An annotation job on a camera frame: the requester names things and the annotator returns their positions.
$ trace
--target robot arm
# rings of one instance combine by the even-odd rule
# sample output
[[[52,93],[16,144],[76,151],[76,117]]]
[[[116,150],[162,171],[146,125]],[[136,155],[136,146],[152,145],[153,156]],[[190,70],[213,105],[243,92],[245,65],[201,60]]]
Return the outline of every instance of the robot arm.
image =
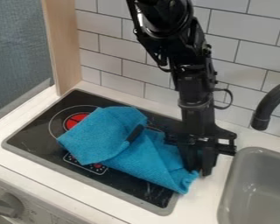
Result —
[[[215,124],[214,109],[225,108],[214,105],[214,91],[222,89],[215,87],[211,46],[193,16],[191,0],[127,0],[127,4],[138,41],[160,69],[171,73],[179,92],[183,130],[167,137],[168,143],[178,146],[188,171],[210,175],[219,153],[235,154],[236,134]]]

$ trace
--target gray faucet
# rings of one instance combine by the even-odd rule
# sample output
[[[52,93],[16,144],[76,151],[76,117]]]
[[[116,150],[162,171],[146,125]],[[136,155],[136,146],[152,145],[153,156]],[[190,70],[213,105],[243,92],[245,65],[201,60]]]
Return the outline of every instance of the gray faucet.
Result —
[[[266,130],[270,122],[270,116],[280,104],[280,84],[268,92],[258,105],[251,121],[251,127],[255,130]]]

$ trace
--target sink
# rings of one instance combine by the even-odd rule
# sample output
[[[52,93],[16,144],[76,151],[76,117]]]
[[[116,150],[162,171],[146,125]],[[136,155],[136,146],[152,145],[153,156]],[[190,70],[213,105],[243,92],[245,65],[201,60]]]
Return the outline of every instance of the sink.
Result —
[[[280,153],[240,150],[218,208],[220,224],[280,224]]]

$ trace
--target blue cloth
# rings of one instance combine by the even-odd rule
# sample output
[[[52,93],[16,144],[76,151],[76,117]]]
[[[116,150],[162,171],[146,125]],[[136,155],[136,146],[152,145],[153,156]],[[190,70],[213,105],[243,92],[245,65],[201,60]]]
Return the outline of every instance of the blue cloth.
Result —
[[[185,194],[199,176],[189,172],[179,149],[164,143],[165,134],[145,129],[132,142],[127,138],[135,127],[147,125],[147,118],[136,108],[98,108],[58,138],[82,165],[102,163],[134,177]]]

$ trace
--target induction cooktop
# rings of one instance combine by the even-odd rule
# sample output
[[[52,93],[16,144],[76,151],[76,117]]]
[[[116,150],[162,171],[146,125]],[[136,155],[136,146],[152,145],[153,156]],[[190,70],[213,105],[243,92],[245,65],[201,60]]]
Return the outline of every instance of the induction cooktop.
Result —
[[[110,169],[103,164],[80,165],[57,143],[57,137],[86,116],[91,116],[97,108],[109,106],[127,105],[75,89],[8,137],[3,142],[3,147],[155,214],[170,214],[178,199],[178,195],[172,190]],[[174,133],[181,130],[180,121],[140,110],[148,117],[150,129]]]

